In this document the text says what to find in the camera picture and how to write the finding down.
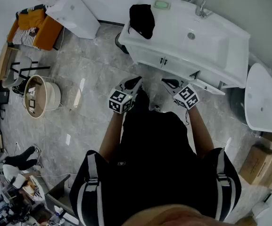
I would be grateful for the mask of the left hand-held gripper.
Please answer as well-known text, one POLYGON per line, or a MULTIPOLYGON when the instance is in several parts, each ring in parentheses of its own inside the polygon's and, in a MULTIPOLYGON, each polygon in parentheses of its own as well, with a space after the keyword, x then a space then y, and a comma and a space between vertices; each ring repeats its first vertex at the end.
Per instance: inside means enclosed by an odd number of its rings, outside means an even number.
POLYGON ((109 109, 119 114, 130 110, 141 85, 141 76, 123 79, 109 94, 109 109))

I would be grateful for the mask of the black fabric bag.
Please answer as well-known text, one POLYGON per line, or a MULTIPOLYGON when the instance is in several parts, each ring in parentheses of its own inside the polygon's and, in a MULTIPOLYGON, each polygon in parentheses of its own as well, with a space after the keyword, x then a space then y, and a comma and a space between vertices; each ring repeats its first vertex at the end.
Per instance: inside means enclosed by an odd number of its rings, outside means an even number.
POLYGON ((130 7, 130 27, 149 40, 155 28, 154 15, 149 4, 134 4, 130 7))

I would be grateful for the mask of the person's left forearm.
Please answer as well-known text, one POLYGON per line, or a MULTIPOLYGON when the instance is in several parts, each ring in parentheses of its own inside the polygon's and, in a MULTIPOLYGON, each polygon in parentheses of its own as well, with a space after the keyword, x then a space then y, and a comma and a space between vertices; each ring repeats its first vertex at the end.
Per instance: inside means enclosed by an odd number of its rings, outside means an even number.
POLYGON ((121 141, 121 131, 124 115, 114 112, 110 120, 102 144, 99 149, 99 154, 110 162, 115 155, 121 141))

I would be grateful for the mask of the person's right forearm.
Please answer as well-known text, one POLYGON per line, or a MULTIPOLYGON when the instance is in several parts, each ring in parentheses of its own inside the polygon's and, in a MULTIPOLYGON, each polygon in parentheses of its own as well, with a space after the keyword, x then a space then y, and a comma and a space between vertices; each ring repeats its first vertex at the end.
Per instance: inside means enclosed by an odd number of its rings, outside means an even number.
POLYGON ((204 158, 206 154, 214 149, 212 138, 196 106, 189 110, 189 117, 196 154, 198 157, 204 158))

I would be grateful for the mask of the black trash bin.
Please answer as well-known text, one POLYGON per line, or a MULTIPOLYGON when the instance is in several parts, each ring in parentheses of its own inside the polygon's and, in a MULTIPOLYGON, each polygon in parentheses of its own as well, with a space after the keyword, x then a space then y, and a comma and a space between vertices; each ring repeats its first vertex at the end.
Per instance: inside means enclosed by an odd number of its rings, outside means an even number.
POLYGON ((116 45, 119 49, 121 49, 125 54, 129 54, 129 52, 128 52, 126 46, 123 45, 123 44, 121 44, 121 43, 119 42, 119 37, 120 37, 120 35, 121 35, 121 33, 118 33, 118 34, 116 35, 116 37, 115 37, 115 45, 116 45))

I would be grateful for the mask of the white sink vanity cabinet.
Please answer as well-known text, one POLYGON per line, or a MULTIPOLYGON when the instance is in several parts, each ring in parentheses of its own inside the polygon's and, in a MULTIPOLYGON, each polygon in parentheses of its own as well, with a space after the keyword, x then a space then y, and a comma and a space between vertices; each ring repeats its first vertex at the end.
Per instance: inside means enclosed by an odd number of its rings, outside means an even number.
POLYGON ((188 80, 210 93, 224 88, 244 88, 247 82, 250 35, 229 20, 213 14, 201 18, 196 5, 182 0, 162 0, 169 10, 151 5, 155 28, 147 40, 127 22, 119 37, 134 63, 146 64, 188 80))

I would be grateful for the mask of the green soap bar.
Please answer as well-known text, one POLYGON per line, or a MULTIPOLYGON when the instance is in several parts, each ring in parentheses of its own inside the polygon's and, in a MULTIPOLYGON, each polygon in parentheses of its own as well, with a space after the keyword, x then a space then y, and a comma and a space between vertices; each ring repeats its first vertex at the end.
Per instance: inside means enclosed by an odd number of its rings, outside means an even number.
POLYGON ((162 1, 162 0, 156 0, 154 3, 154 7, 158 8, 158 9, 165 9, 165 10, 169 10, 170 9, 171 4, 167 1, 162 1))

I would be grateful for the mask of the chrome faucet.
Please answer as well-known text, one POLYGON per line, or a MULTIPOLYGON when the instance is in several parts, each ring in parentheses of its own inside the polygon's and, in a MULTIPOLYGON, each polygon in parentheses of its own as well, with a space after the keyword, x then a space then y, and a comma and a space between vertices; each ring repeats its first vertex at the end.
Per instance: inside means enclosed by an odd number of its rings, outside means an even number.
POLYGON ((206 4, 207 0, 202 0, 199 5, 196 5, 195 14, 201 18, 208 18, 209 16, 213 15, 214 13, 211 11, 208 14, 204 11, 204 5, 206 4))

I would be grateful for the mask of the person's black clothed body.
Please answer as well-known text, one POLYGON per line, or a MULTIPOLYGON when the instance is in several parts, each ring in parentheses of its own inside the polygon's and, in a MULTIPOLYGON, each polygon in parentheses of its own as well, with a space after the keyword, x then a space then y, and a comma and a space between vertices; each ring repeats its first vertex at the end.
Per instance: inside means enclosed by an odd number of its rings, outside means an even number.
POLYGON ((69 197, 82 226, 233 226, 240 194, 225 149, 198 157, 181 119, 150 110, 140 89, 114 157, 88 151, 69 197))

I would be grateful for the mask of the orange sofa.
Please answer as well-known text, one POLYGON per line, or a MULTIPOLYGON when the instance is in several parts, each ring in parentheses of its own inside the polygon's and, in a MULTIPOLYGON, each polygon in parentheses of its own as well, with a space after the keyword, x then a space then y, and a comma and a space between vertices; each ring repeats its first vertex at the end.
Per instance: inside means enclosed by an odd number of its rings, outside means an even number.
MULTIPOLYGON (((9 44, 13 44, 12 39, 14 37, 14 33, 18 28, 18 17, 16 17, 7 36, 7 42, 9 44)), ((60 35, 60 32, 63 29, 63 26, 52 17, 47 15, 45 12, 45 20, 38 29, 38 33, 33 43, 34 46, 36 46, 37 49, 43 49, 47 51, 52 50, 55 47, 55 43, 60 35)))

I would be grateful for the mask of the white striped pillow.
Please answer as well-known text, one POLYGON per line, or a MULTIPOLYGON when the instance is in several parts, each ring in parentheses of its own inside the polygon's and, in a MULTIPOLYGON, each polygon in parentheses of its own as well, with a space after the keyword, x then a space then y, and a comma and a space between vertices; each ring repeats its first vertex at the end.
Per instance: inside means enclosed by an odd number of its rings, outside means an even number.
POLYGON ((15 45, 25 45, 36 48, 33 43, 35 41, 38 30, 38 28, 30 28, 28 30, 21 30, 20 28, 18 28, 14 33, 12 43, 15 45))

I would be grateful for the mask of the orange cushion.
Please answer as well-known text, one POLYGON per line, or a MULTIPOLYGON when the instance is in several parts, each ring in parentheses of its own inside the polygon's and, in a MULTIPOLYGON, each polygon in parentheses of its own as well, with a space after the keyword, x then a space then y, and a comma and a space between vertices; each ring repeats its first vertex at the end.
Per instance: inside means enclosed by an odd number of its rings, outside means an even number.
POLYGON ((18 27, 21 30, 39 28, 45 20, 44 9, 28 10, 27 14, 18 15, 18 27))

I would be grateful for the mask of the large cardboard box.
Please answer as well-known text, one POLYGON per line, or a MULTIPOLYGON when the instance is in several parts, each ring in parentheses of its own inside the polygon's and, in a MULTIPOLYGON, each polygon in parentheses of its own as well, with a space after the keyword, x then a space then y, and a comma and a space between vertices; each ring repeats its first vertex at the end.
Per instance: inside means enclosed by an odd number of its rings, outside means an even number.
POLYGON ((250 185, 272 189, 272 149, 253 145, 239 171, 250 185))

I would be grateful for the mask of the black striped cushion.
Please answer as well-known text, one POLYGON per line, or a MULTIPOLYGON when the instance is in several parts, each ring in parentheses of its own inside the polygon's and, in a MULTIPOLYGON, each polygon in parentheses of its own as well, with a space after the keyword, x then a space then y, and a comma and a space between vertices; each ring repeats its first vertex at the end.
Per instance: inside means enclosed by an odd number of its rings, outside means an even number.
POLYGON ((30 7, 30 8, 25 8, 21 11, 16 12, 16 17, 18 17, 19 14, 28 14, 29 11, 34 11, 34 10, 39 10, 39 9, 43 9, 44 12, 46 12, 47 7, 44 4, 40 4, 40 5, 30 7))

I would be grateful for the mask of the grey cabinet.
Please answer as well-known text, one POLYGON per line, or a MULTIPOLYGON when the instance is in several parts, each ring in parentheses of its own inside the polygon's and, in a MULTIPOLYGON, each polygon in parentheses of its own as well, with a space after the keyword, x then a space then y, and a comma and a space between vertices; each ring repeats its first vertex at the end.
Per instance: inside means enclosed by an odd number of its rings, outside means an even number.
POLYGON ((58 207, 62 208, 64 212, 67 212, 69 215, 75 217, 69 198, 70 188, 67 185, 70 177, 70 175, 67 175, 56 186, 49 190, 45 194, 45 201, 48 209, 53 213, 56 213, 56 207, 58 207))

